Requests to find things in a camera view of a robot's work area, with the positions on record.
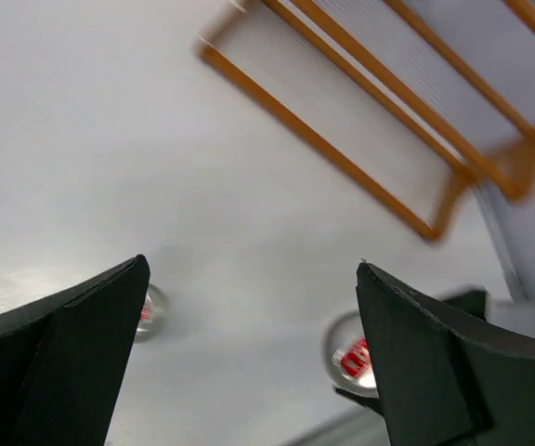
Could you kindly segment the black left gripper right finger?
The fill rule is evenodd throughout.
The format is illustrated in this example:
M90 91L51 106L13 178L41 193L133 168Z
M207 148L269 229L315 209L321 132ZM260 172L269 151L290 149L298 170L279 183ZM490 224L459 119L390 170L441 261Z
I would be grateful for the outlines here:
M357 298L393 445L535 445L535 338L410 287L374 264Z

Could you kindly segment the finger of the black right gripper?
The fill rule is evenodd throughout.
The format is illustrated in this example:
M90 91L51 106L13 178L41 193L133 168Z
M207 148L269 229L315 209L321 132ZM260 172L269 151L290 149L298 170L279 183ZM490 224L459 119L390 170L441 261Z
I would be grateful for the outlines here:
M380 416L384 415L381 403L378 398L361 396L341 387L335 387L334 392L347 400L355 402L361 407L372 410Z
M484 288L462 288L443 295L440 300L480 320L487 319L488 292Z

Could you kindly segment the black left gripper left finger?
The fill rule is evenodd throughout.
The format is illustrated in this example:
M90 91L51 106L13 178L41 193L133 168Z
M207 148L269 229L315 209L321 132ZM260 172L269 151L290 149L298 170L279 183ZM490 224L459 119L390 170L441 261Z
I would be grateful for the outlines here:
M105 443L149 280L138 255L0 314L0 445Z

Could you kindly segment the energy drink can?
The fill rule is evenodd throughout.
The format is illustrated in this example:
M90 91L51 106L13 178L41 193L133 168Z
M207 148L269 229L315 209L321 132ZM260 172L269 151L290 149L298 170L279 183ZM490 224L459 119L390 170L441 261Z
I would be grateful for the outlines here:
M156 285L148 286L137 325L135 343L142 343L157 335L164 327L169 310L167 295Z
M321 340L321 357L333 384L351 395L377 398L372 360L357 310L335 318Z

